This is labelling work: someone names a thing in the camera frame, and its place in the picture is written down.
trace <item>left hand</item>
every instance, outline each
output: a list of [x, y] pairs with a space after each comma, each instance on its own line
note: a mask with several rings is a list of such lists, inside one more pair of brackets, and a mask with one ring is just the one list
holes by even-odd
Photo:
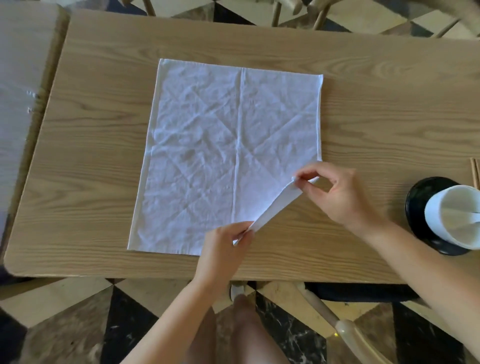
[[205, 235], [202, 255], [198, 260], [194, 282], [201, 284], [217, 298], [242, 263], [253, 240], [253, 231], [247, 232], [237, 245], [238, 239], [253, 221], [238, 222], [213, 229]]

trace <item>hand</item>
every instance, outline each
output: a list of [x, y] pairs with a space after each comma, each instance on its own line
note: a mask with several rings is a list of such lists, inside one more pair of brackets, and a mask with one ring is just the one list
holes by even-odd
[[[362, 236], [385, 221], [367, 197], [355, 170], [316, 162], [299, 169], [295, 176], [298, 177], [295, 185], [329, 218], [352, 233]], [[330, 180], [333, 185], [330, 191], [326, 192], [308, 182], [317, 176]]]
[[205, 235], [202, 255], [198, 260], [194, 281], [210, 290], [214, 298], [225, 290], [242, 263], [253, 240], [253, 231], [248, 231], [237, 245], [238, 239], [253, 221], [238, 222], [213, 229]]

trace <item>right hand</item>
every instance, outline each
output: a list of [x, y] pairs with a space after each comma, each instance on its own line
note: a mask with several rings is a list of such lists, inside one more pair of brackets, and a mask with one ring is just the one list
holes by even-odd
[[[330, 191], [314, 186], [308, 180], [325, 177], [332, 183]], [[355, 170], [332, 163], [316, 162], [295, 172], [300, 188], [333, 221], [361, 236], [382, 225], [385, 218], [370, 202]]]

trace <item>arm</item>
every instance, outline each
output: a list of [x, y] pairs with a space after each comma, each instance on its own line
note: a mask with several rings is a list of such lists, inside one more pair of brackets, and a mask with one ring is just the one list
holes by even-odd
[[215, 299], [237, 271], [253, 239], [251, 221], [212, 230], [205, 236], [193, 280], [122, 361], [122, 364], [180, 363]]
[[[318, 162], [296, 176], [297, 186], [316, 205], [375, 249], [480, 359], [480, 281], [383, 217], [354, 170]], [[333, 184], [330, 191], [308, 182], [315, 176], [328, 178]]]

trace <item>chopsticks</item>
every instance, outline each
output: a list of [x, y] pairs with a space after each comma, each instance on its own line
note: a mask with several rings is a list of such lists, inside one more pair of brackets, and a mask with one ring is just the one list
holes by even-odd
[[470, 158], [470, 166], [472, 168], [473, 187], [480, 190], [480, 168], [476, 158]]

